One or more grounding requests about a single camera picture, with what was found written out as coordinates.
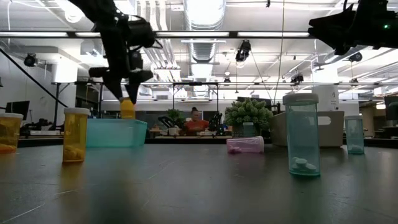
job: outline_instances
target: ceiling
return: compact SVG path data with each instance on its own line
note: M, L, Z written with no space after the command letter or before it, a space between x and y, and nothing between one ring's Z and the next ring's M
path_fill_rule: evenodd
M129 9L129 1L115 1L117 6L124 11ZM340 0L289 0L285 2L283 12L282 1L271 0L270 8L265 7L266 1L248 0L227 0L227 7L224 17L222 30L246 30L246 31L302 31L308 29L310 19L335 14L341 12L343 1ZM166 1L166 21L169 30L185 30L184 12L179 10L182 7L182 0ZM67 22L63 9L57 7L56 1L39 0L0 0L0 29L1 30L65 30L65 31L89 31L93 24L87 19L82 18L77 23ZM391 10L398 7L398 0L390 0ZM3 45L7 44L6 39L1 39ZM288 72L300 65L299 72L304 75L306 82L312 80L312 70L310 60L322 60L322 58L332 52L332 49L320 40L313 39L251 39L252 54L245 61L243 68L236 68L234 55L240 46L241 39L226 39L223 44L218 44L217 54L213 67L212 80L220 82L225 78L225 72L230 72L232 82L260 82L260 76L265 77L267 82L276 82L278 78L286 78L289 82ZM103 64L101 58L93 60L93 57L81 52L80 39L12 39L13 44L26 46L54 46L62 49L68 54L78 58L82 63L91 66ZM99 40L93 41L95 45L101 45ZM175 58L181 68L181 76L190 76L190 57L187 44L181 43L181 39L171 39L171 44ZM364 73L376 71L377 69L394 63L398 58L398 50L379 49L372 50L366 48L361 51L363 59L361 62L340 61L333 64L338 69L339 81L348 82L356 76ZM146 67L150 67L150 62L144 56ZM377 82L380 80L396 81L393 78L398 76L398 67L394 66L385 72L371 75L361 82Z

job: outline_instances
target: security camera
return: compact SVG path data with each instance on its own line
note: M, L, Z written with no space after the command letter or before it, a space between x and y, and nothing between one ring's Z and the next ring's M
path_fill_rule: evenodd
M39 61L36 58L36 54L28 53L24 60L24 65L28 67L36 67L38 64Z

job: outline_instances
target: white pill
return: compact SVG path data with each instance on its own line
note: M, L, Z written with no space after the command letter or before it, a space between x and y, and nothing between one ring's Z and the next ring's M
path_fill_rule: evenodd
M307 164L307 160L305 160L305 159L296 159L296 164L299 167L305 167L305 165Z
M317 167L314 166L314 165L312 165L312 164L307 164L307 165L305 165L305 168L307 168L307 170L310 171L310 172L315 172L315 171L317 171Z

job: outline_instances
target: robotic arm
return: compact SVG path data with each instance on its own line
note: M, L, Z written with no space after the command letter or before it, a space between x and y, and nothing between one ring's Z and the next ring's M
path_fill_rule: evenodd
M153 77L151 71L144 71L139 49L152 47L155 34L150 24L139 16L135 21L129 21L130 15L125 15L117 9L113 0L70 0L79 7L86 17L95 25L94 32L101 34L109 67L91 68L90 77L102 77L105 86L120 99L122 78L128 79L125 85L131 101L137 101L140 83Z

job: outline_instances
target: gray table surface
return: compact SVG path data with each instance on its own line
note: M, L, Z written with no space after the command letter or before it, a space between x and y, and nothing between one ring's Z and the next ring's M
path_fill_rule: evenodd
M225 145L0 155L0 223L398 223L398 150L322 149L322 175L288 172L287 150Z

